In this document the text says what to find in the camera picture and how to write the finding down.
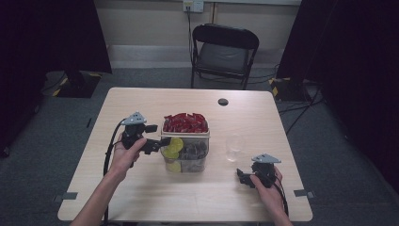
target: human arm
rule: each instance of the human arm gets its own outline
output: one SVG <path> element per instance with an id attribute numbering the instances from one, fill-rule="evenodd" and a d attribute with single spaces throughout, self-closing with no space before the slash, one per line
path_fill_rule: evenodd
<path id="1" fill-rule="evenodd" d="M 276 185 L 281 187 L 282 175 L 279 172 L 279 169 L 275 167 L 275 171 L 277 177 Z M 273 219 L 273 222 L 276 226 L 292 226 L 293 223 L 290 221 L 288 216 L 284 212 L 284 206 L 282 204 L 282 197 L 279 194 L 278 190 L 271 186 L 270 188 L 266 188 L 261 180 L 255 175 L 250 175 L 250 179 L 252 183 L 256 186 L 258 193 L 261 197 L 261 201 L 266 207 L 267 212 L 270 214 L 270 217 Z"/>
<path id="2" fill-rule="evenodd" d="M 98 226 L 101 224 L 103 214 L 115 190 L 120 182 L 125 179 L 127 170 L 130 168 L 132 162 L 136 162 L 139 158 L 139 150 L 146 141 L 147 139 L 145 138 L 139 139 L 129 150 L 126 150 L 121 142 L 116 143 L 108 173 L 94 189 L 85 206 L 71 225 Z"/>

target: chair backrest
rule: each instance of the chair backrest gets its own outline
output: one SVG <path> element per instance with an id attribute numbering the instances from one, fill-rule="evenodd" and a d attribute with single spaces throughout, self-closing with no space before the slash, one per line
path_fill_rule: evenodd
<path id="1" fill-rule="evenodd" d="M 201 24 L 193 30 L 193 41 L 224 45 L 241 49 L 257 50 L 258 37 L 244 28 L 219 24 Z"/>

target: cup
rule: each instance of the cup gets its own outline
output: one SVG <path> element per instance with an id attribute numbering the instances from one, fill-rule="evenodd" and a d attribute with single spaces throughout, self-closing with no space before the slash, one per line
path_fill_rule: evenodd
<path id="1" fill-rule="evenodd" d="M 243 136 L 233 134 L 226 137 L 226 157 L 231 162 L 237 161 L 239 153 L 244 150 L 246 141 Z"/>

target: wooden table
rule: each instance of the wooden table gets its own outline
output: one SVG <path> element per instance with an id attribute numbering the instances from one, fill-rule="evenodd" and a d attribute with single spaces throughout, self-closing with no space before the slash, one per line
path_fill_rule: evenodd
<path id="1" fill-rule="evenodd" d="M 225 98 L 229 104 L 218 104 Z M 136 222 L 270 221 L 256 189 L 240 184 L 236 169 L 251 172 L 251 157 L 268 153 L 281 160 L 283 186 L 292 221 L 309 221 L 311 208 L 271 93 L 247 90 L 134 89 L 109 90 L 58 217 L 73 220 L 103 177 L 104 153 L 117 124 L 139 111 L 158 131 L 143 134 L 159 139 L 164 116 L 200 113 L 210 125 L 211 138 L 205 171 L 174 173 L 166 170 L 160 153 L 142 154 L 109 204 L 109 219 Z M 238 133 L 246 148 L 239 160 L 226 158 L 226 137 Z"/>

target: red crinkled paper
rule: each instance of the red crinkled paper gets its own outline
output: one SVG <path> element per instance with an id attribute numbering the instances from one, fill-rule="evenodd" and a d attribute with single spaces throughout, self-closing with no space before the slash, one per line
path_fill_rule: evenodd
<path id="1" fill-rule="evenodd" d="M 206 133 L 208 125 L 201 114 L 180 113 L 175 116 L 165 116 L 164 132 L 172 133 Z"/>

